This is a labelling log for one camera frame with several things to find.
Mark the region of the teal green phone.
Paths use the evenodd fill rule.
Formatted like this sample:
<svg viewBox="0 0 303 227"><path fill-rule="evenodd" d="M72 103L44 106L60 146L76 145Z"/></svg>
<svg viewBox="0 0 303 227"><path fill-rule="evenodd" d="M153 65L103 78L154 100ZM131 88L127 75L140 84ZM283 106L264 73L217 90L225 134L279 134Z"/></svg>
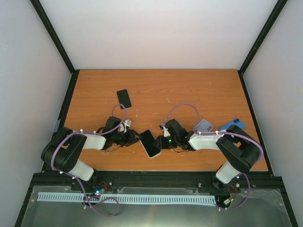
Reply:
<svg viewBox="0 0 303 227"><path fill-rule="evenodd" d="M149 158L154 158L161 154L161 149L155 145L155 138L150 130L140 134L141 144Z"/></svg>

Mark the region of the blue phone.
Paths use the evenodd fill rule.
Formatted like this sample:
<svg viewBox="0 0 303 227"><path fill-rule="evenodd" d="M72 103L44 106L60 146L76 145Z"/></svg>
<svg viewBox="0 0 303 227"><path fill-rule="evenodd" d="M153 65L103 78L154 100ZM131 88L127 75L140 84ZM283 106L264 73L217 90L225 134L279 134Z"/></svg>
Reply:
<svg viewBox="0 0 303 227"><path fill-rule="evenodd" d="M239 118L236 118L236 119L233 119L232 121L224 124L223 126L219 127L218 130L219 131L226 130L232 125L236 125L242 130L246 128L245 124Z"/></svg>

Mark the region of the lavender phone case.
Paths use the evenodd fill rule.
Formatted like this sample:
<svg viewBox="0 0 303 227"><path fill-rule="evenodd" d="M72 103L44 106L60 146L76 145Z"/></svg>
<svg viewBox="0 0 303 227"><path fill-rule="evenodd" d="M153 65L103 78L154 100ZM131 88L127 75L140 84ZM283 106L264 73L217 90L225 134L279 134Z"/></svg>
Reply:
<svg viewBox="0 0 303 227"><path fill-rule="evenodd" d="M194 131L197 132L211 132L214 126L207 120L202 119L195 127Z"/></svg>

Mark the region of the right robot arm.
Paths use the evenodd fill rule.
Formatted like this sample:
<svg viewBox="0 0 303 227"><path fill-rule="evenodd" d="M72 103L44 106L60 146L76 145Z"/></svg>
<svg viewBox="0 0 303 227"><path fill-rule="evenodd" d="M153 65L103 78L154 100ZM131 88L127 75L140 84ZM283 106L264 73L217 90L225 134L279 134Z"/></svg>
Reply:
<svg viewBox="0 0 303 227"><path fill-rule="evenodd" d="M163 135L153 145L160 149L182 148L184 151L203 149L219 150L226 158L215 173L215 181L228 184L233 178L247 174L262 159L263 148L237 125L221 131L202 132L196 127L186 131L178 121L172 119L160 126Z"/></svg>

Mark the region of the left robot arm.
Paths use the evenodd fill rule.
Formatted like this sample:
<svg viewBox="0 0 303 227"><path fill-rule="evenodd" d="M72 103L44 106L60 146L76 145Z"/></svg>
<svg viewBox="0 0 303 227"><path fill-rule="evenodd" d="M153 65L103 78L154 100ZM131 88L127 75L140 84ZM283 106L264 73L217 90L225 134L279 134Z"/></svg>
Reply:
<svg viewBox="0 0 303 227"><path fill-rule="evenodd" d="M84 149L110 152L112 145L128 147L137 143L142 137L130 126L130 120L110 116L105 126L94 132L62 127L43 149L41 160L52 170L81 179L87 190L94 190L98 186L98 178L93 175L95 169L80 160L81 152Z"/></svg>

